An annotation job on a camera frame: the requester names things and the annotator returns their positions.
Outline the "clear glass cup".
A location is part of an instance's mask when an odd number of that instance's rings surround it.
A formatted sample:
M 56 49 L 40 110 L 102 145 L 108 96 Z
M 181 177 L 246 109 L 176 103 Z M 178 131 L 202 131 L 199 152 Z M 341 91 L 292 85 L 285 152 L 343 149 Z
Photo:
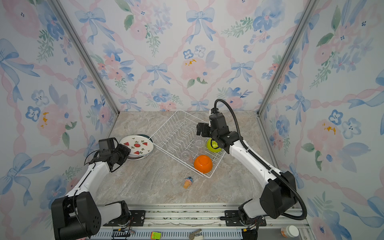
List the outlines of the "clear glass cup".
M 205 142 L 202 139 L 195 139 L 194 140 L 194 148 L 197 150 L 202 149 L 205 146 Z
M 190 162 L 193 160 L 193 156 L 190 151 L 185 150 L 181 152 L 180 159 L 184 162 Z

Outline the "plate with fruit pattern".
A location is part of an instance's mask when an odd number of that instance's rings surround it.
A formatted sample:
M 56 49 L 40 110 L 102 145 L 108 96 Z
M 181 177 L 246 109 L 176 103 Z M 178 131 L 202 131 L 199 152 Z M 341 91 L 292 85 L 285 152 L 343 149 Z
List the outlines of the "plate with fruit pattern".
M 124 137 L 119 143 L 125 145 L 131 150 L 129 154 L 130 158 L 144 157 L 154 150 L 153 142 L 149 138 L 141 135 Z

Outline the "white wire dish rack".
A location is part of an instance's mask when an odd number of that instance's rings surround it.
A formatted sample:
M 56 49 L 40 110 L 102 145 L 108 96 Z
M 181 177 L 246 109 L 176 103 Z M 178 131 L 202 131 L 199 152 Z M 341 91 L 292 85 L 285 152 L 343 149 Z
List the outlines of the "white wire dish rack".
M 171 117 L 151 135 L 151 138 L 157 149 L 194 171 L 196 174 L 211 178 L 226 152 L 222 150 L 219 153 L 212 153 L 207 149 L 208 138 L 203 138 L 196 134 L 197 124 L 202 121 L 203 120 L 188 112 L 176 110 Z M 205 146 L 200 150 L 195 149 L 195 139 L 204 140 Z M 180 159 L 181 152 L 185 150 L 191 152 L 193 156 L 192 161 L 184 162 Z M 200 155 L 210 157 L 213 162 L 213 169 L 207 174 L 202 174 L 194 168 L 194 161 Z

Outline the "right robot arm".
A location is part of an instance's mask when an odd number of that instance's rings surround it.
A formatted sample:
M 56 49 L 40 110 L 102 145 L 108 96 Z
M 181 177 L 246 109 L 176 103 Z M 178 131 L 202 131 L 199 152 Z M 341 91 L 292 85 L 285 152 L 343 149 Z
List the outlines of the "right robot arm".
M 211 114 L 208 123 L 198 123 L 196 128 L 198 136 L 215 141 L 220 149 L 240 161 L 264 188 L 259 199 L 239 207 L 243 223 L 248 224 L 259 216 L 276 219 L 299 201 L 295 177 L 273 167 L 253 151 L 239 133 L 230 131 L 222 113 Z

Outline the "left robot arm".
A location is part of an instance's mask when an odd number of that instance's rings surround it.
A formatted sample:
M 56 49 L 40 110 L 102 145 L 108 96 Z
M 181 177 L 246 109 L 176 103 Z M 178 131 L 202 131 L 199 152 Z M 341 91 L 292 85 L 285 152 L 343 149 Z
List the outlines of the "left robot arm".
M 104 178 L 113 172 L 114 165 L 122 166 L 130 152 L 116 138 L 99 141 L 99 149 L 81 180 L 51 205 L 56 240 L 90 238 L 109 222 L 122 226 L 131 222 L 132 215 L 125 201 L 98 207 L 93 198 Z

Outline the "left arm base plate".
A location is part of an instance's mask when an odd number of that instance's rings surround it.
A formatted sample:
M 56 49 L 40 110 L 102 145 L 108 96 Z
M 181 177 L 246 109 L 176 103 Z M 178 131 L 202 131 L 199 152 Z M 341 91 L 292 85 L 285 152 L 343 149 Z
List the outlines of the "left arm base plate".
M 143 227 L 146 219 L 145 210 L 132 210 L 129 211 L 127 217 L 120 217 L 109 221 L 104 224 L 104 227 Z

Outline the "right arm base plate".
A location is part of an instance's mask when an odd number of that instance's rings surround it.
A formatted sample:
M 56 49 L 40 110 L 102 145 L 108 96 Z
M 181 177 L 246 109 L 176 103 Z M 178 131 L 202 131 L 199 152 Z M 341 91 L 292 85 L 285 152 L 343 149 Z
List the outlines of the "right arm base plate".
M 267 225 L 266 219 L 262 216 L 249 218 L 239 210 L 226 210 L 224 216 L 220 217 L 221 221 L 224 221 L 227 227 L 252 227 L 259 223 L 260 227 Z

